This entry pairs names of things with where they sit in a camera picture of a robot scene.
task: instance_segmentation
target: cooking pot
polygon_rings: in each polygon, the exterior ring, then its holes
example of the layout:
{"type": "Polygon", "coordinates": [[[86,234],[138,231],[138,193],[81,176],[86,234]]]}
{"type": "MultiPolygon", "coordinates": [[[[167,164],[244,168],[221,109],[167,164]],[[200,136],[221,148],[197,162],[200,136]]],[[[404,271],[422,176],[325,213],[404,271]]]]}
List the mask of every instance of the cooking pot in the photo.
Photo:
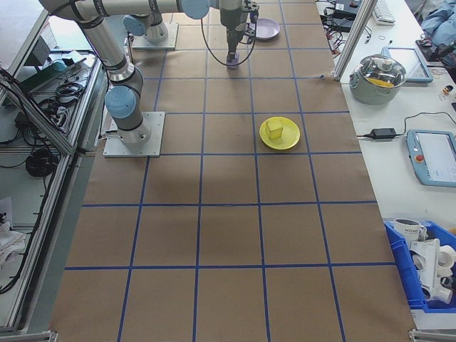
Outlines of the cooking pot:
{"type": "Polygon", "coordinates": [[[362,103],[382,105],[391,101],[405,82],[405,68],[392,58],[363,58],[350,75],[353,96],[362,103]]]}

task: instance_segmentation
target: tablet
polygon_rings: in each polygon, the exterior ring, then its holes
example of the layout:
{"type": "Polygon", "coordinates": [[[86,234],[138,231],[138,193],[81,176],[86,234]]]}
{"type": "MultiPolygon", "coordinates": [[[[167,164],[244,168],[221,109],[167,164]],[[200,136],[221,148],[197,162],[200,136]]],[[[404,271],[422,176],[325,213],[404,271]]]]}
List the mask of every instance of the tablet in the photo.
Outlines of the tablet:
{"type": "Polygon", "coordinates": [[[456,140],[453,133],[409,130],[407,147],[413,169],[421,183],[456,187],[456,140]]]}
{"type": "Polygon", "coordinates": [[[405,82],[430,83],[434,80],[425,59],[417,48],[395,48],[385,46],[382,55],[394,59],[405,68],[405,82]]]}

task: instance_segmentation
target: keyboard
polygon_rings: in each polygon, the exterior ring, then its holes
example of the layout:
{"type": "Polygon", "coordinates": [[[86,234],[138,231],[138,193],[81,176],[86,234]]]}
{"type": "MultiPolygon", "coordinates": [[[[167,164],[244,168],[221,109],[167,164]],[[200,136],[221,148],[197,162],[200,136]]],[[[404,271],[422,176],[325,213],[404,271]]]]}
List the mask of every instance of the keyboard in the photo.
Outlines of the keyboard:
{"type": "Polygon", "coordinates": [[[377,4],[372,11],[372,17],[378,25],[394,25],[396,22],[385,0],[377,0],[377,4]]]}

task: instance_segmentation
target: yellow plate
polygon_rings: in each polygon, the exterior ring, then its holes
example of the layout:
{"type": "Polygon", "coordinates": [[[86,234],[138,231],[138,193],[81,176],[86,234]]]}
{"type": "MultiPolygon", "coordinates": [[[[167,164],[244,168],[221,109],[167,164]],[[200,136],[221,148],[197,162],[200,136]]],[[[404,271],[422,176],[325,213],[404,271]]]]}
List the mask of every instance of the yellow plate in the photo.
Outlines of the yellow plate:
{"type": "Polygon", "coordinates": [[[263,140],[263,143],[268,145],[270,148],[275,150],[288,150],[298,143],[301,133],[299,132],[299,127],[296,123],[281,116],[274,116],[266,121],[264,121],[259,128],[259,136],[261,140],[263,140]],[[266,121],[275,120],[278,120],[282,124],[282,136],[277,139],[269,139],[266,133],[266,121]]]}

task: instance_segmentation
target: pot handle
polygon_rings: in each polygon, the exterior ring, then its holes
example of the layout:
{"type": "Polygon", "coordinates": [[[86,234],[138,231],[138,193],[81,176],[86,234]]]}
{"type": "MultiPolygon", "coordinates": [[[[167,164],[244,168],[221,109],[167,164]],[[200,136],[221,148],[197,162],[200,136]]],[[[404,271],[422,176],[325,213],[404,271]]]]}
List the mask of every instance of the pot handle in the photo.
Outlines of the pot handle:
{"type": "Polygon", "coordinates": [[[389,90],[389,89],[386,89],[386,88],[376,89],[375,92],[376,92],[378,95],[382,95],[382,96],[388,96],[388,95],[390,95],[390,90],[389,90]]]}
{"type": "Polygon", "coordinates": [[[358,87],[358,75],[356,73],[352,73],[350,74],[350,87],[352,87],[352,89],[355,89],[356,87],[358,87]]]}

